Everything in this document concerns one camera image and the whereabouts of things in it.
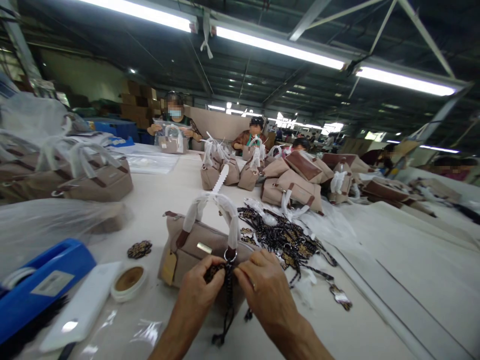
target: clear plastic sheet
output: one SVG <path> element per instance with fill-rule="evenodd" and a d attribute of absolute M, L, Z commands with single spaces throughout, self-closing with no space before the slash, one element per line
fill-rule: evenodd
<path fill-rule="evenodd" d="M 141 151 L 129 153 L 125 156 L 130 171 L 138 174 L 168 174 L 175 168 L 180 158 L 175 154 Z"/>
<path fill-rule="evenodd" d="M 49 198 L 1 206 L 0 279 L 64 239 L 103 240 L 130 216 L 121 202 Z"/>

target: wall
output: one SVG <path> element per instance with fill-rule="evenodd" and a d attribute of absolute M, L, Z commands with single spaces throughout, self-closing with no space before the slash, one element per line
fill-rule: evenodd
<path fill-rule="evenodd" d="M 122 79 L 125 74 L 105 61 L 41 50 L 48 80 L 69 85 L 75 94 L 85 95 L 89 101 L 108 99 L 122 102 Z"/>

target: plastic wrap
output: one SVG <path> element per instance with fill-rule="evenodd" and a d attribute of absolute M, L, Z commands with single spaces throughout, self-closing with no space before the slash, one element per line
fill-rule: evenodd
<path fill-rule="evenodd" d="M 129 217 L 121 202 L 49 198 L 1 206 L 0 279 L 64 239 L 103 240 Z"/>

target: woman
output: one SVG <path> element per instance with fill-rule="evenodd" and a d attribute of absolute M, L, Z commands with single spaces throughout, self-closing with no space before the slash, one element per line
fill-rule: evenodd
<path fill-rule="evenodd" d="M 262 130 L 264 129 L 264 119 L 261 116 L 252 117 L 250 120 L 250 128 L 248 130 L 242 131 L 240 135 L 236 137 L 236 139 L 231 143 L 235 150 L 242 151 L 244 146 L 250 146 L 252 139 L 257 135 L 261 143 L 265 143 L 267 138 L 265 135 L 262 134 Z"/>
<path fill-rule="evenodd" d="M 192 139 L 195 139 L 195 141 L 199 143 L 202 140 L 202 134 L 194 121 L 184 114 L 184 101 L 180 94 L 171 91 L 166 95 L 166 101 L 167 112 L 163 114 L 162 120 L 185 125 L 186 127 L 179 126 L 179 128 L 183 131 L 183 135 L 188 138 L 188 149 L 192 150 Z M 146 131 L 150 135 L 155 136 L 157 132 L 162 131 L 162 125 L 152 124 Z"/>

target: blue crate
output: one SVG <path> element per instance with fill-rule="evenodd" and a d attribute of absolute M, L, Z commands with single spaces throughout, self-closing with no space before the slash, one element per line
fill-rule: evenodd
<path fill-rule="evenodd" d="M 137 124 L 132 121 L 117 120 L 106 117 L 86 117 L 86 122 L 93 122 L 96 131 L 111 133 L 116 137 L 128 140 L 129 136 L 135 143 L 140 142 Z"/>

